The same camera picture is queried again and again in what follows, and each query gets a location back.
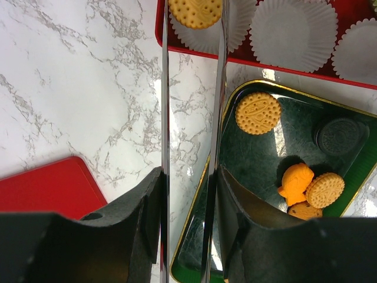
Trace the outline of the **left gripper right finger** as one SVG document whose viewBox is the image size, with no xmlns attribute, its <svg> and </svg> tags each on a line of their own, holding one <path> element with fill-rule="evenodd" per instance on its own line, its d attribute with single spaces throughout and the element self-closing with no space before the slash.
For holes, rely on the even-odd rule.
<svg viewBox="0 0 377 283">
<path fill-rule="evenodd" d="M 303 221 L 261 200 L 220 167 L 217 213 L 229 282 L 375 282 L 376 219 Z"/>
</svg>

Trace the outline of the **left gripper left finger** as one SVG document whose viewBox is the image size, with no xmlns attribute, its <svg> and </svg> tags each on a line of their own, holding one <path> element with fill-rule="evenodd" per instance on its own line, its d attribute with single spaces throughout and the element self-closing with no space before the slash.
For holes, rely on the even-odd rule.
<svg viewBox="0 0 377 283">
<path fill-rule="evenodd" d="M 162 171 L 76 221 L 1 214 L 2 282 L 149 282 L 157 260 Z"/>
</svg>

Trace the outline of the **red box lid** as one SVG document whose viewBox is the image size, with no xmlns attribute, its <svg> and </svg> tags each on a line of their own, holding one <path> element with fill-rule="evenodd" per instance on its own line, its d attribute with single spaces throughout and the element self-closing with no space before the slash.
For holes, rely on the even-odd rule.
<svg viewBox="0 0 377 283">
<path fill-rule="evenodd" d="M 106 204 L 78 156 L 1 179 L 1 212 L 56 212 L 79 220 Z"/>
</svg>

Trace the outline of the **orange round biscuit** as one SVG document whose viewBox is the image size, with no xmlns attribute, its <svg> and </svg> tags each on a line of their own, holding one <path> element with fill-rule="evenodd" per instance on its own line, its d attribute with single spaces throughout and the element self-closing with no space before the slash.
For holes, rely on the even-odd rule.
<svg viewBox="0 0 377 283">
<path fill-rule="evenodd" d="M 220 0 L 168 0 L 168 7 L 175 19 L 191 29 L 213 26 L 222 15 Z"/>
<path fill-rule="evenodd" d="M 236 107 L 238 127 L 252 135 L 262 135 L 273 130 L 280 120 L 282 108 L 271 94 L 255 92 L 243 97 Z"/>
</svg>

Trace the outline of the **metal tweezers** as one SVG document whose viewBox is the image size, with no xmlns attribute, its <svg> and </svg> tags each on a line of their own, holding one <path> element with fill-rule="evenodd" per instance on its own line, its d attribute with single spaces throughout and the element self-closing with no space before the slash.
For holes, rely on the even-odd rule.
<svg viewBox="0 0 377 283">
<path fill-rule="evenodd" d="M 210 282 L 211 241 L 213 236 L 214 212 L 217 192 L 217 168 L 221 139 L 221 118 L 226 88 L 226 66 L 228 59 L 230 2 L 223 1 L 221 29 L 219 33 L 219 56 L 217 62 L 216 90 L 211 133 L 210 164 L 208 169 L 206 214 L 204 221 L 203 250 L 201 255 L 201 282 Z M 168 3 L 164 1 L 162 74 L 161 74 L 161 166 L 163 188 L 161 208 L 161 248 L 160 281 L 168 279 L 169 214 L 170 214 L 170 93 L 169 93 L 169 56 L 168 56 Z"/>
</svg>

